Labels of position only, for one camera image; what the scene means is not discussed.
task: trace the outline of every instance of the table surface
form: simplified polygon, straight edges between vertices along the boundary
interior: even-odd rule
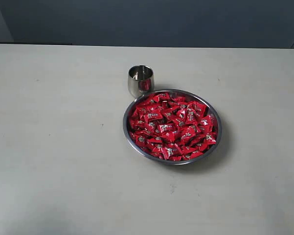
[[[210,157],[130,147],[136,64],[218,111]],[[0,235],[151,233],[294,234],[294,50],[0,45]]]

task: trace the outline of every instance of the cup rim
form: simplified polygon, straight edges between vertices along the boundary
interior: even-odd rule
[[[146,78],[144,78],[144,79],[142,79],[142,80],[138,80],[138,79],[136,79],[136,78],[133,78],[133,75],[131,74],[131,72],[132,72],[134,69],[138,68],[138,67],[146,67],[146,68],[151,72],[150,76],[148,76],[148,77],[146,77]],[[135,65],[135,66],[132,66],[132,67],[128,70],[128,76],[129,76],[131,79],[135,80],[135,81],[144,81],[144,80],[150,79],[150,78],[153,76],[153,70],[152,70],[152,68],[150,68],[150,67],[147,66],[147,65]]]

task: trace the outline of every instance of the metal cup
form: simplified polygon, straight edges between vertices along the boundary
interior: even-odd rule
[[[142,94],[153,91],[155,80],[151,68],[145,65],[136,65],[128,71],[128,91],[137,98]]]

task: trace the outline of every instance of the pile of wrapped candies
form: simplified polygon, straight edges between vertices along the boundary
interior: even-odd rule
[[[129,117],[129,134],[144,152],[168,161],[196,158],[216,143],[208,107],[184,96],[152,94]]]

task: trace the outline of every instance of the silver plate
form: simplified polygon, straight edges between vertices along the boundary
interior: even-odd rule
[[[182,94],[186,97],[186,101],[189,102],[189,101],[192,101],[192,100],[195,100],[195,101],[198,101],[200,103],[203,103],[205,104],[209,110],[207,112],[207,114],[210,114],[212,116],[212,121],[213,121],[213,126],[215,128],[215,133],[217,135],[216,137],[216,143],[214,145],[212,145],[208,151],[206,151],[204,154],[202,154],[201,156],[197,157],[197,158],[193,158],[193,159],[190,159],[190,160],[186,160],[186,161],[168,161],[168,160],[164,160],[164,159],[159,159],[159,158],[156,158],[144,151],[142,151],[142,149],[140,149],[135,143],[134,141],[132,140],[132,138],[130,137],[129,135],[129,130],[130,130],[130,125],[129,125],[129,122],[128,122],[128,117],[130,117],[133,113],[133,111],[135,110],[135,106],[137,104],[139,104],[140,102],[144,101],[146,98],[148,98],[149,95],[151,94],[159,94],[159,93],[163,93],[163,92],[169,92],[169,94],[171,96],[177,96],[179,94]],[[215,109],[208,103],[206,102],[204,99],[202,99],[201,97],[195,95],[195,94],[192,94],[192,93],[189,93],[189,92],[185,92],[185,91],[181,91],[181,90],[175,90],[175,89],[167,89],[167,90],[157,90],[157,91],[153,91],[151,93],[148,93],[148,94],[144,94],[140,97],[138,97],[137,99],[135,99],[131,104],[130,106],[128,106],[127,110],[125,111],[125,114],[124,114],[124,117],[123,117],[123,131],[124,131],[124,134],[129,142],[129,144],[138,152],[140,153],[142,156],[146,157],[146,158],[149,158],[151,160],[154,160],[154,161],[157,161],[157,162],[160,162],[160,163],[163,163],[163,164],[168,164],[168,165],[184,165],[184,164],[189,164],[189,163],[194,163],[202,158],[205,158],[206,156],[208,156],[210,153],[212,153],[215,148],[217,147],[217,145],[220,143],[221,141],[221,136],[222,136],[222,124],[221,124],[221,119],[219,117],[219,115],[217,114],[217,112],[215,111]]]

